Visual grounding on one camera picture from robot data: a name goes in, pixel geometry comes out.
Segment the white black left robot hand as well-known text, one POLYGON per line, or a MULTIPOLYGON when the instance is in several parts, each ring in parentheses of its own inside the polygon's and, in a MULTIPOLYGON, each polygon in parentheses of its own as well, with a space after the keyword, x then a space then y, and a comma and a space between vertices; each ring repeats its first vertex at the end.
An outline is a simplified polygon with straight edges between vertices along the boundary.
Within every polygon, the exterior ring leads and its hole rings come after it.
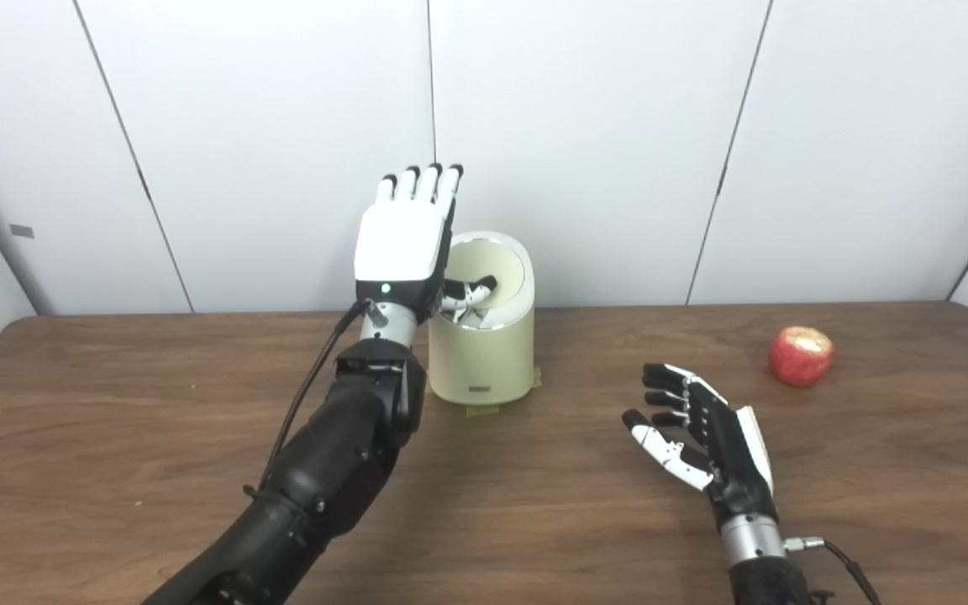
POLYGON ((460 315, 497 290, 487 275, 447 278, 456 196, 464 168, 434 162, 386 175, 362 215, 354 255, 357 305, 373 332, 415 330, 437 313, 460 315))

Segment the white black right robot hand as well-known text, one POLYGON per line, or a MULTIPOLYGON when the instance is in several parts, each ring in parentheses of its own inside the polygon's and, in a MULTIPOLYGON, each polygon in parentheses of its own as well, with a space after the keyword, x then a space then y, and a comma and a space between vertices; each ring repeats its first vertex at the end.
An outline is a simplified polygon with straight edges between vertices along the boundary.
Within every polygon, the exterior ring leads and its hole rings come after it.
POLYGON ((779 521, 767 447, 754 410, 734 408, 702 376, 643 365, 644 400, 660 409, 623 413, 635 443, 669 474, 707 495, 717 526, 734 518, 779 521))

